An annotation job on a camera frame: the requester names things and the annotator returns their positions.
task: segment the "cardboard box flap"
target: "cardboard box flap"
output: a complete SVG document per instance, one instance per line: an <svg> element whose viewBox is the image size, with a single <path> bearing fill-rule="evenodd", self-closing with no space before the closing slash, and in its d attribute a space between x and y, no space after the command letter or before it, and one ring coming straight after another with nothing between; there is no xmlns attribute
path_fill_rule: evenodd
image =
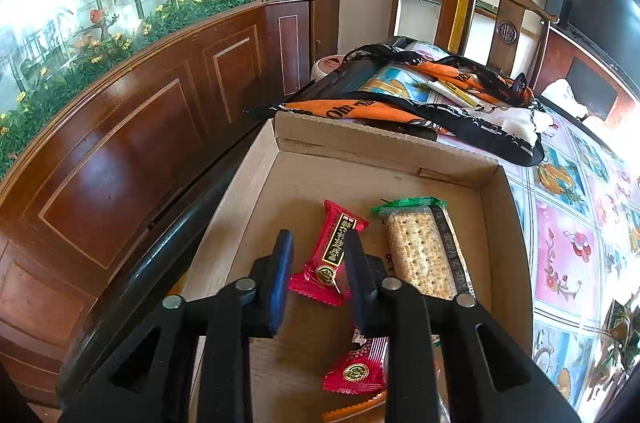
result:
<svg viewBox="0 0 640 423"><path fill-rule="evenodd" d="M522 350L533 350L533 296L527 248L513 194L500 167L482 189L482 209L491 252L492 314Z"/></svg>
<svg viewBox="0 0 640 423"><path fill-rule="evenodd" d="M328 118L278 113L274 124L283 150L374 164L473 188L487 183L499 167L494 159L442 143Z"/></svg>

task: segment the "red candy packet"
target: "red candy packet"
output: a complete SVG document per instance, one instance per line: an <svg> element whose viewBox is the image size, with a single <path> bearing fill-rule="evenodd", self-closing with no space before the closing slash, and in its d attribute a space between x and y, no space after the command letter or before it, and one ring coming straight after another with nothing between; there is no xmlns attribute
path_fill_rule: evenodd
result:
<svg viewBox="0 0 640 423"><path fill-rule="evenodd" d="M336 203L324 200L326 220L311 259L301 273L294 273L289 289L325 304L341 306L344 294L338 289L335 276L344 257L344 235L348 229L363 231L369 225Z"/></svg>
<svg viewBox="0 0 640 423"><path fill-rule="evenodd" d="M386 389L387 346L387 337L366 339L356 327L351 351L327 373L322 388L343 394L372 394Z"/></svg>

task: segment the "television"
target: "television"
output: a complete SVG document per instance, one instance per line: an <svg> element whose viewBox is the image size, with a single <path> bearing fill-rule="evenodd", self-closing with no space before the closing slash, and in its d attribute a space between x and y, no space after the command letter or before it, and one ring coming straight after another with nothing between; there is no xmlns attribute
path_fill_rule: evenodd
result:
<svg viewBox="0 0 640 423"><path fill-rule="evenodd" d="M640 0L547 0L574 42L610 67L640 98Z"/></svg>

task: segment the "table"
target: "table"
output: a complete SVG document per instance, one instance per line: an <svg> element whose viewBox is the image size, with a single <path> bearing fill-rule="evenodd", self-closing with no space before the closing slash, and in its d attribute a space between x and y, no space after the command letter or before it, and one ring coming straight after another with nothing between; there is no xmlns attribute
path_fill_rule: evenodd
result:
<svg viewBox="0 0 640 423"><path fill-rule="evenodd" d="M542 137L545 160L532 168L501 163L529 258L533 359L591 423L617 387L617 378L596 377L613 342L603 330L607 311L640 286L640 190L617 156L547 112L554 125ZM496 158L451 136L438 140Z"/></svg>

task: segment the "chair backrest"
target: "chair backrest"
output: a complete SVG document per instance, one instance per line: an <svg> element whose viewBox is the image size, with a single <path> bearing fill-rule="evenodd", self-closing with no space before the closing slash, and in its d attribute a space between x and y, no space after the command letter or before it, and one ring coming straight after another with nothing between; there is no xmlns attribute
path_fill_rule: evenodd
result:
<svg viewBox="0 0 640 423"><path fill-rule="evenodd" d="M465 25L462 31L462 40L458 54L463 55L466 49L466 43L471 32L471 21L476 8L476 0L469 0L466 10ZM535 85L542 67L542 59L545 55L546 41L548 39L549 26L551 23L558 22L555 15L550 15L540 8L532 0L500 0L498 5L498 15L495 18L494 37L491 41L491 49L489 50L489 59L487 67L502 74L505 77L511 77L511 70L516 58L516 48L520 39L520 29L522 28L522 19L524 11L531 10L543 19L543 31L538 42L538 50L536 57L531 66L530 75L527 76L529 87Z"/></svg>

